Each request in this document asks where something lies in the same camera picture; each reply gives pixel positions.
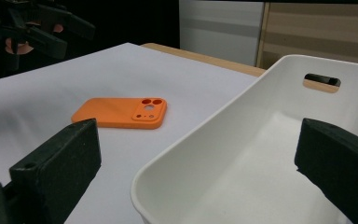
orange phone case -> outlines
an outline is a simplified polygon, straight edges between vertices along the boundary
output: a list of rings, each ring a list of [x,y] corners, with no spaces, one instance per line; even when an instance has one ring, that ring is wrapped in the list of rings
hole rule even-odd
[[[162,98],[91,98],[72,116],[72,122],[97,119],[98,127],[157,129],[167,102]]]

white plastic basket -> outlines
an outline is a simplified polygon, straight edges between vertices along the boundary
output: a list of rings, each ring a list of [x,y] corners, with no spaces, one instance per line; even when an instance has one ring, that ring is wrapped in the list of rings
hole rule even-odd
[[[335,77],[337,92],[303,85]],[[303,118],[358,135],[358,63],[290,55],[134,177],[131,199],[145,223],[346,223],[296,170]]]

basket handle hole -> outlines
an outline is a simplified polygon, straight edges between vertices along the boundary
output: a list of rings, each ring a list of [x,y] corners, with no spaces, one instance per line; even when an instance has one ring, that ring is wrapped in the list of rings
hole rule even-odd
[[[308,73],[304,76],[303,85],[316,91],[335,93],[341,86],[341,80],[336,77],[326,77]]]

white tabletop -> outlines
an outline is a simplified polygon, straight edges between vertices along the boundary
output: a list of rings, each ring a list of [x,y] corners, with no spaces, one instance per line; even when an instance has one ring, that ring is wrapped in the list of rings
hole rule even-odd
[[[168,109],[156,130],[99,128],[102,167],[66,221],[142,224],[130,197],[136,172],[255,80],[133,44],[0,79],[0,182],[89,98],[162,97]]]

white wall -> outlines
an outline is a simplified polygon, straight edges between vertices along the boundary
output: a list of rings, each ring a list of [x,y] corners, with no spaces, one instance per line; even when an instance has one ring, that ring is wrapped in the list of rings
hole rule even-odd
[[[263,3],[179,0],[180,48],[255,65]]]

